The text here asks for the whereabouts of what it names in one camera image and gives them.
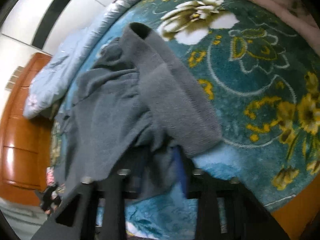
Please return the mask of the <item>grey knit sweater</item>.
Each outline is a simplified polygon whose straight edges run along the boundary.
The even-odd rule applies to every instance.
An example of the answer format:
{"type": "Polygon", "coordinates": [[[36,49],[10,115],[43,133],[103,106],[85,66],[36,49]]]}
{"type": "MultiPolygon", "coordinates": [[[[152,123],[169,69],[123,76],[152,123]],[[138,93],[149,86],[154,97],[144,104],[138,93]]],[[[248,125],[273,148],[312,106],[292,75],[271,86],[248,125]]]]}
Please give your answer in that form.
{"type": "Polygon", "coordinates": [[[189,155],[210,150],[221,126],[202,86],[163,39],[130,23],[76,80],[71,109],[59,117],[65,158],[54,170],[69,195],[82,178],[102,180],[146,157],[140,199],[176,181],[171,147],[189,155]]]}

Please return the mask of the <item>orange wooden headboard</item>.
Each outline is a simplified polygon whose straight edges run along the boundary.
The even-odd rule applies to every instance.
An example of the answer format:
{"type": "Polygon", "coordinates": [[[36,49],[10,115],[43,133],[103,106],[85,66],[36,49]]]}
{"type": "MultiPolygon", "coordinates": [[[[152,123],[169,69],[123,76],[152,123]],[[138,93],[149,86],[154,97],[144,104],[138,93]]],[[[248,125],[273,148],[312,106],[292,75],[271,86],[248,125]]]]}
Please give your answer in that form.
{"type": "Polygon", "coordinates": [[[51,57],[36,53],[20,68],[1,118],[1,198],[13,203],[38,206],[37,190],[46,184],[52,122],[38,116],[23,117],[32,79],[51,57]]]}

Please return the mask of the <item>light blue floral quilt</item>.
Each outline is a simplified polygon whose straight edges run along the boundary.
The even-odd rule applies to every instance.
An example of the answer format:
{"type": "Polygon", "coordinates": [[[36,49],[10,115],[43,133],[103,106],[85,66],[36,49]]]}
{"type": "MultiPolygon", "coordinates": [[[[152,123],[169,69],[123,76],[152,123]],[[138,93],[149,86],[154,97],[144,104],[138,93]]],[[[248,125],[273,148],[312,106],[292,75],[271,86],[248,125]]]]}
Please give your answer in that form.
{"type": "Polygon", "coordinates": [[[141,0],[113,0],[89,27],[69,35],[32,79],[23,116],[32,119],[63,98],[81,65],[110,27],[141,0]]]}

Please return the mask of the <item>teal floral plush blanket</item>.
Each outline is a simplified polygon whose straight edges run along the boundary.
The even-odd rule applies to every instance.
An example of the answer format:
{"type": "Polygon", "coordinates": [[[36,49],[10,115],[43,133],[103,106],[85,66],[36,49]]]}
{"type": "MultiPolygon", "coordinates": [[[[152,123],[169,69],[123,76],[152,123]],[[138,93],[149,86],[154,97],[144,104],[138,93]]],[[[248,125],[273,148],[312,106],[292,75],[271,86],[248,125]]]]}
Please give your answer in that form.
{"type": "Polygon", "coordinates": [[[238,177],[291,239],[319,239],[319,56],[289,22],[248,0],[123,0],[91,32],[81,74],[125,25],[159,31],[222,127],[195,163],[238,177]]]}

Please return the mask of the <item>pink cloth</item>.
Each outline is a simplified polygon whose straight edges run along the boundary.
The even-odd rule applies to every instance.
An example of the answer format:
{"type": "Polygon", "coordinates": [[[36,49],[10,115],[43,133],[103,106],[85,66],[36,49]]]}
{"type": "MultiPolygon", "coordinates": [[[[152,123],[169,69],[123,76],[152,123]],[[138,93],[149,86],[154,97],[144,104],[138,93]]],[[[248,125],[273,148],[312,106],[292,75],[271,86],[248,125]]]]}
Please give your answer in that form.
{"type": "Polygon", "coordinates": [[[319,54],[319,27],[301,0],[248,0],[278,16],[319,54]]]}

